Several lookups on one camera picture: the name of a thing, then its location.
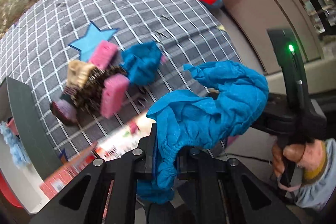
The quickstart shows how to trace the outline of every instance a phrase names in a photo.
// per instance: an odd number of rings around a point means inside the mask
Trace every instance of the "blue star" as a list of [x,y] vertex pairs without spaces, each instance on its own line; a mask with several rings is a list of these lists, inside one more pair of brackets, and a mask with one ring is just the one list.
[[85,35],[80,39],[71,42],[68,46],[80,52],[79,60],[87,62],[99,43],[102,40],[109,40],[117,31],[118,29],[101,31],[96,24],[90,21],[90,25],[87,28]]

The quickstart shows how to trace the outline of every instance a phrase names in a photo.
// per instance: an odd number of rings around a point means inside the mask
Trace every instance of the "yellow stripe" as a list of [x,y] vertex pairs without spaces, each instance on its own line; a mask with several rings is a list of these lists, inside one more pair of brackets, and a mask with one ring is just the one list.
[[323,160],[320,162],[320,165],[313,171],[304,171],[303,178],[305,181],[313,180],[317,176],[320,176],[326,167],[326,161],[327,161],[327,153],[326,153],[326,146],[324,142],[322,142],[322,150],[323,150]]
[[219,26],[217,26],[217,28],[218,28],[219,30],[226,31],[223,25],[219,25]]

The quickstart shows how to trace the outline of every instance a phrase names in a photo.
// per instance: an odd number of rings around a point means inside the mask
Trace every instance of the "pink sponge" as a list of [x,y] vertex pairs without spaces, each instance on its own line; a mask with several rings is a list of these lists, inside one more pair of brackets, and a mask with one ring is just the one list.
[[120,73],[105,80],[101,94],[100,114],[110,118],[121,109],[129,79]]
[[117,45],[102,40],[91,55],[89,62],[96,65],[99,69],[106,69],[117,51]]

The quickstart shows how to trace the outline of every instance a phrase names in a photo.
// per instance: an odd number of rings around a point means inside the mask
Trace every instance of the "light blue fabric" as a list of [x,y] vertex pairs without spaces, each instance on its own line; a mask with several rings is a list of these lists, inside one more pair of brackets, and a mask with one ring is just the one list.
[[[268,98],[266,78],[240,63],[208,62],[184,69],[202,85],[219,90],[217,100],[199,97],[189,90],[176,90],[160,98],[147,113],[157,122],[157,148],[162,162],[156,179],[147,183],[171,189],[178,151],[184,146],[212,148],[219,140],[243,134],[261,115]],[[138,194],[145,188],[141,182]],[[159,203],[167,201],[164,196]]]
[[161,55],[154,41],[134,45],[122,52],[121,57],[124,60],[122,67],[128,73],[130,84],[148,85],[153,82]]
[[301,187],[296,195],[296,205],[301,208],[312,208],[316,211],[323,209],[336,187],[336,141],[325,141],[327,151],[327,166],[321,178]]
[[13,135],[12,131],[7,127],[5,122],[1,122],[0,132],[3,135],[5,142],[10,147],[10,153],[12,154],[14,164],[17,167],[30,164],[30,158],[28,157],[28,154],[24,149],[20,139]]

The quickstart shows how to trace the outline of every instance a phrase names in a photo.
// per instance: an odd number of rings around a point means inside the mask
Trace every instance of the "gray checkered mat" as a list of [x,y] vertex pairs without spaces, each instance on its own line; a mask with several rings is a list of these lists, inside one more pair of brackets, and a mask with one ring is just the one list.
[[81,112],[79,125],[66,127],[49,104],[62,93],[67,64],[79,52],[69,46],[93,21],[101,30],[119,28],[110,40],[120,50],[156,40],[167,57],[156,81],[147,87],[150,106],[176,89],[199,95],[207,90],[184,72],[182,65],[208,61],[240,61],[226,32],[198,0],[40,0],[1,39],[1,81],[9,75],[32,88],[33,99],[48,139],[57,153],[72,157],[140,113],[130,88],[123,108],[111,119]]

